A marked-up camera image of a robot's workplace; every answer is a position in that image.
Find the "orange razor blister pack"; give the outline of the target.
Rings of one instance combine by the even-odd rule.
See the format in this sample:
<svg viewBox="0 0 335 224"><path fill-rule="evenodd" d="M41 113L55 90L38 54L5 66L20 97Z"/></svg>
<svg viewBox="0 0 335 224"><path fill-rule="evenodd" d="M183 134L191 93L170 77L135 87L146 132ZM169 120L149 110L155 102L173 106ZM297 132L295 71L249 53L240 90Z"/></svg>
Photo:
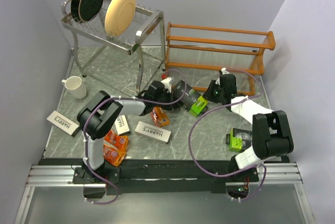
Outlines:
<svg viewBox="0 0 335 224"><path fill-rule="evenodd" d="M164 127L170 124L170 120L167 114L163 111L161 107L154 107L150 116L156 127Z"/></svg>

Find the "black green razor box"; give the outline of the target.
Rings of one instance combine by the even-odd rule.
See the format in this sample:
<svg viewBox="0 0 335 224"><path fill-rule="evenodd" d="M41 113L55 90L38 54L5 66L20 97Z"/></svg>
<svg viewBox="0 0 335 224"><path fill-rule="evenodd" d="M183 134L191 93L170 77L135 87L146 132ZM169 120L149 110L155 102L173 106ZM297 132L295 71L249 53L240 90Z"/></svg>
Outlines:
<svg viewBox="0 0 335 224"><path fill-rule="evenodd" d="M241 153L252 146L252 131L232 128L226 134L226 145L228 150Z"/></svg>
<svg viewBox="0 0 335 224"><path fill-rule="evenodd" d="M207 110L208 101L194 90L185 81L180 80L172 89L175 99L179 99L178 104L184 107L191 115L198 117Z"/></svg>

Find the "orange wooden shelf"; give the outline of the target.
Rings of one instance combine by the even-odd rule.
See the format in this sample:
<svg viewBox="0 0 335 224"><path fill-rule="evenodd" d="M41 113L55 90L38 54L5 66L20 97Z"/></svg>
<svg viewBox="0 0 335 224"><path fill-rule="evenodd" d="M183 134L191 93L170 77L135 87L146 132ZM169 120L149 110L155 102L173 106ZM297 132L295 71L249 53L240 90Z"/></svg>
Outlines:
<svg viewBox="0 0 335 224"><path fill-rule="evenodd" d="M165 68L247 72L249 90L255 94L256 75L264 74L263 55L276 47L272 31L252 31L168 23Z"/></svg>

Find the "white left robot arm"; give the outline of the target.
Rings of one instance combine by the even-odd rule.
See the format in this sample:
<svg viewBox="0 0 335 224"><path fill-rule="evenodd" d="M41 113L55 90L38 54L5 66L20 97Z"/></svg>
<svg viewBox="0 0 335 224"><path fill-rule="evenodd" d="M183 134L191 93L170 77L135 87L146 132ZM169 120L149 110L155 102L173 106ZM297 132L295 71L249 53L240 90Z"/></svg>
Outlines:
<svg viewBox="0 0 335 224"><path fill-rule="evenodd" d="M157 105L172 110L184 95L184 91L180 95L172 91L169 78L153 81L146 90L133 97L111 96L105 91L99 91L76 117L84 137L82 168L85 177L92 183L108 182L104 176L104 137L117 117L144 116Z"/></svg>

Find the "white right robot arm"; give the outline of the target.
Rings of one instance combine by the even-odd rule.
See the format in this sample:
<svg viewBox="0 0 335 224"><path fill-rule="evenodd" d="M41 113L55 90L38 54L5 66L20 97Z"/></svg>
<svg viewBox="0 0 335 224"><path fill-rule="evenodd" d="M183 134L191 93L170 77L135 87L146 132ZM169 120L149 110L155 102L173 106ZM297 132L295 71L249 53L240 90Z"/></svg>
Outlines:
<svg viewBox="0 0 335 224"><path fill-rule="evenodd" d="M249 96L237 92L236 77L225 68L219 78L211 80L204 99L220 103L223 108L241 116L252 125L252 144L233 158L235 165L229 168L234 181L247 176L247 167L262 161L289 154L294 149L287 114L282 110L271 110L254 102Z"/></svg>

